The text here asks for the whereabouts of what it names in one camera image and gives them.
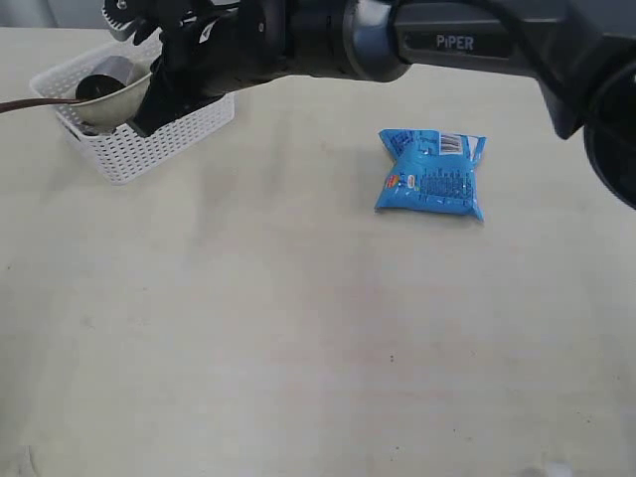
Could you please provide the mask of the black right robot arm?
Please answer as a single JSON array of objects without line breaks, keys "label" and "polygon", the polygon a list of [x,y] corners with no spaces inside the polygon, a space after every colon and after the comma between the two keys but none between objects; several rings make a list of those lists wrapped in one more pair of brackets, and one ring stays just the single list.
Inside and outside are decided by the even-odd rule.
[{"label": "black right robot arm", "polygon": [[556,135],[635,202],[631,1],[117,1],[161,54],[132,116],[153,135],[225,94],[288,76],[390,82],[414,65],[534,79]]}]

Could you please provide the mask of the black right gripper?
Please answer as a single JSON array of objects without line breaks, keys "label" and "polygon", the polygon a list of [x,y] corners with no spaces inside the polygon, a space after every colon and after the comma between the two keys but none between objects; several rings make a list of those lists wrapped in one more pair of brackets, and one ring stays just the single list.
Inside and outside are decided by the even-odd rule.
[{"label": "black right gripper", "polygon": [[161,56],[130,119],[141,137],[195,109],[199,101],[290,74],[289,1],[150,1]]}]

